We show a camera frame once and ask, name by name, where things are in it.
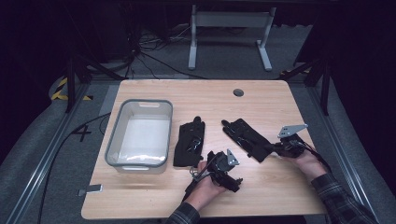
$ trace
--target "black mechanical part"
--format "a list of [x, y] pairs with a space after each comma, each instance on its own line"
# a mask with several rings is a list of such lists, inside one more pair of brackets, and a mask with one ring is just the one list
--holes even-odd
[[307, 148], [303, 139], [295, 133], [292, 136], [280, 139], [280, 143], [273, 145], [273, 151], [282, 157], [297, 158]]
[[237, 119], [231, 123], [224, 119], [221, 123], [224, 126], [223, 131], [247, 152], [248, 157], [253, 157], [258, 162], [262, 162], [273, 152], [271, 147], [266, 147], [271, 143], [252, 129], [243, 119]]
[[237, 192], [243, 179], [238, 178], [235, 180], [227, 174], [235, 166], [228, 164], [227, 156], [224, 152], [221, 151], [215, 155], [213, 151], [210, 151], [207, 154], [207, 160], [212, 161], [207, 165], [207, 171], [211, 174], [212, 180], [228, 190]]
[[193, 122], [180, 125], [178, 141], [175, 147], [174, 166], [196, 167], [203, 159], [201, 156], [204, 145], [205, 123], [200, 117], [195, 117]]
[[207, 154], [206, 167], [198, 175], [192, 176], [191, 183], [185, 189], [186, 194], [184, 195], [182, 202], [184, 202], [184, 200], [190, 196], [199, 181], [208, 175], [210, 175], [212, 181], [216, 182], [220, 186], [223, 186], [228, 190], [232, 190], [233, 192], [237, 192], [243, 179], [238, 178], [235, 180], [227, 174], [227, 172], [231, 171], [233, 168], [234, 165], [230, 165], [228, 163], [228, 157], [224, 154], [224, 152], [221, 151], [215, 154], [213, 151], [210, 151]]

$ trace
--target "gray carpet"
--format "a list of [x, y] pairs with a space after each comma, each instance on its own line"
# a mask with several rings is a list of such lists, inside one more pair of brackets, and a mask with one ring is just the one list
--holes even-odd
[[[160, 50], [146, 51], [147, 54], [176, 68], [152, 60], [143, 55], [135, 60], [128, 73], [129, 78], [189, 78], [192, 74], [209, 79], [273, 79], [280, 71], [292, 68], [294, 59], [306, 38], [310, 27], [273, 28], [267, 43], [273, 71], [265, 72], [255, 40], [262, 31], [246, 29], [239, 35], [224, 29], [201, 30], [198, 38], [197, 64], [194, 71], [188, 67], [190, 42], [186, 39], [172, 43]], [[304, 121], [309, 124], [308, 131], [319, 153], [333, 169], [334, 175], [350, 192], [343, 169], [335, 155], [330, 135], [326, 132], [311, 99], [308, 88], [300, 82], [304, 75], [290, 81], [290, 88]], [[104, 76], [94, 76], [86, 95], [93, 96], [91, 101], [82, 101], [71, 118], [63, 134], [68, 133], [87, 120], [97, 118], [111, 110], [118, 89], [118, 81]], [[6, 223], [15, 204], [39, 161], [50, 144], [53, 135], [64, 117], [66, 101], [53, 101], [26, 130], [0, 167], [0, 223]], [[396, 223], [396, 202], [384, 180], [371, 164], [358, 136], [355, 134], [346, 112], [339, 101], [336, 90], [331, 87], [328, 119], [331, 121], [345, 153], [355, 167], [367, 197], [372, 204], [380, 223]], [[89, 221], [81, 217], [80, 210], [84, 197], [78, 197], [79, 189], [88, 186], [93, 167], [102, 143], [102, 132], [106, 128], [106, 117], [88, 124], [90, 134], [81, 142], [80, 134], [71, 134], [61, 147], [50, 172], [41, 223], [156, 223], [158, 220], [101, 220]], [[45, 180], [33, 200], [28, 204], [21, 223], [37, 223], [39, 207]], [[306, 216], [307, 223], [326, 223], [324, 216]]]

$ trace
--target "plaid sleeve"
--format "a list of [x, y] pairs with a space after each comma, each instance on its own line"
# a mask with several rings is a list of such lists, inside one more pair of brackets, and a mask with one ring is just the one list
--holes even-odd
[[193, 224], [198, 223], [200, 215], [189, 203], [182, 203], [165, 221], [165, 224]]
[[333, 175], [322, 175], [311, 183], [325, 204], [332, 223], [377, 223], [373, 213], [352, 198]]

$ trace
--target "metal bracket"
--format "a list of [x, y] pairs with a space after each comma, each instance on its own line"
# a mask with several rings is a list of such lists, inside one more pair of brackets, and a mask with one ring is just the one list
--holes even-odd
[[307, 124], [283, 126], [282, 129], [280, 129], [280, 132], [277, 135], [277, 137], [278, 138], [289, 137], [307, 127], [308, 127]]
[[239, 165], [239, 161], [233, 155], [230, 149], [227, 148], [227, 162], [229, 165]]
[[101, 184], [98, 185], [89, 185], [86, 189], [79, 189], [77, 196], [81, 197], [84, 196], [87, 193], [97, 193], [97, 192], [102, 192], [103, 186]]

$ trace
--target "black glove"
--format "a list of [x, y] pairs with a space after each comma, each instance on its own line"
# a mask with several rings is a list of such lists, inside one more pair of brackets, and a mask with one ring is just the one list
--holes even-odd
[[178, 141], [175, 148], [174, 166], [185, 167], [198, 165], [204, 145], [205, 123], [200, 117], [195, 117], [193, 122], [180, 126]]
[[264, 159], [273, 152], [271, 143], [252, 129], [244, 120], [238, 119], [234, 122], [227, 120], [221, 121], [223, 131], [231, 137], [242, 149], [247, 152], [248, 157], [253, 157], [258, 162]]

